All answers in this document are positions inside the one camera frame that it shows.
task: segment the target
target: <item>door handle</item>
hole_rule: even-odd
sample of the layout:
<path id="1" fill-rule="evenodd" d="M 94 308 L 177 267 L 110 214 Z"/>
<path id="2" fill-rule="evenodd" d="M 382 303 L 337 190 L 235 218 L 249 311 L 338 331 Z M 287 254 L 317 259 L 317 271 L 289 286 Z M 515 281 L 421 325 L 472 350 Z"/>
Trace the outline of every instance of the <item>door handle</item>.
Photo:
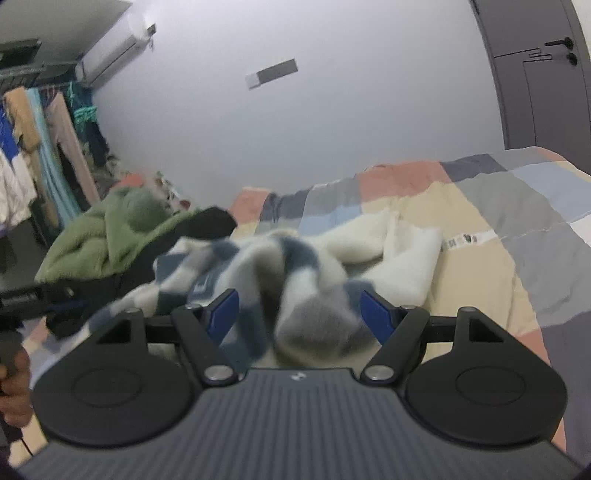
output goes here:
<path id="1" fill-rule="evenodd" d="M 579 64 L 579 59 L 573 52 L 569 53 L 566 58 L 573 67 L 576 67 Z"/>
<path id="2" fill-rule="evenodd" d="M 546 45 L 546 47 L 554 47 L 555 45 L 564 45 L 569 50 L 572 50 L 574 48 L 573 39 L 570 37 L 565 37 L 563 40 L 549 41 L 549 42 L 544 43 L 544 45 Z"/>

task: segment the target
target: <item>cable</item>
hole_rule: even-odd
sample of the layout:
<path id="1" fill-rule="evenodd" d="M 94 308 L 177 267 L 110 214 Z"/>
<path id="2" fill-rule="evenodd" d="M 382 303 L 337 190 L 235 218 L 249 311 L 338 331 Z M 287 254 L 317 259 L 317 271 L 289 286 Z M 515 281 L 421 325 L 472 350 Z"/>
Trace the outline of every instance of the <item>cable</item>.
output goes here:
<path id="1" fill-rule="evenodd" d="M 25 448 L 27 449 L 27 452 L 29 452 L 29 455 L 33 456 L 33 452 L 31 451 L 29 446 L 25 443 L 25 439 L 21 439 L 21 442 L 25 446 Z"/>

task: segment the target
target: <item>logo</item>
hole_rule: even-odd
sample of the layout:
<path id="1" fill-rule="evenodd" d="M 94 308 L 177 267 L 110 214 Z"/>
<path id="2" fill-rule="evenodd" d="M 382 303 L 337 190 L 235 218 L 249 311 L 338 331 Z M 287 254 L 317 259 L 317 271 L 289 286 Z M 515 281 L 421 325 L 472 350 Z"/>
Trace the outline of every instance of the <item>logo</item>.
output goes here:
<path id="1" fill-rule="evenodd" d="M 295 380 L 296 382 L 301 382 L 305 378 L 306 378 L 306 374 L 304 372 L 298 372 L 298 373 L 293 374 L 291 376 L 291 379 Z"/>

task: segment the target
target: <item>circular pad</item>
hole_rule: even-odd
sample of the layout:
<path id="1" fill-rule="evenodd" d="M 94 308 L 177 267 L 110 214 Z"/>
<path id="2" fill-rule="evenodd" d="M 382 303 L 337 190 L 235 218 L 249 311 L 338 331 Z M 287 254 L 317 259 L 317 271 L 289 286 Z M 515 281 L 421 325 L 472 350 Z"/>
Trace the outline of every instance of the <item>circular pad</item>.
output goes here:
<path id="1" fill-rule="evenodd" d="M 507 405 L 525 392 L 525 382 L 511 370 L 499 367 L 476 367 L 466 370 L 456 380 L 464 398 L 480 405 Z"/>
<path id="2" fill-rule="evenodd" d="M 175 425 L 192 388 L 183 369 L 147 351 L 81 345 L 43 375 L 33 407 L 50 437 L 87 447 L 144 442 Z"/>
<path id="3" fill-rule="evenodd" d="M 477 447 L 551 438 L 566 407 L 561 378 L 531 352 L 495 355 L 485 343 L 478 347 L 434 358 L 409 375 L 414 415 L 435 433 Z"/>

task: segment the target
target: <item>air conditioner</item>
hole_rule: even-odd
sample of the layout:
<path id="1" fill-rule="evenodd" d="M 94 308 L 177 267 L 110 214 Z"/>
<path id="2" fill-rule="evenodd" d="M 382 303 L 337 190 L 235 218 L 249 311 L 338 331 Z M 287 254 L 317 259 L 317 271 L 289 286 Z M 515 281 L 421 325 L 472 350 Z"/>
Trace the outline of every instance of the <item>air conditioner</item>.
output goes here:
<path id="1" fill-rule="evenodd" d="M 76 79 L 100 86 L 142 51 L 155 32 L 156 26 L 146 27 L 142 15 L 127 12 L 78 62 Z"/>

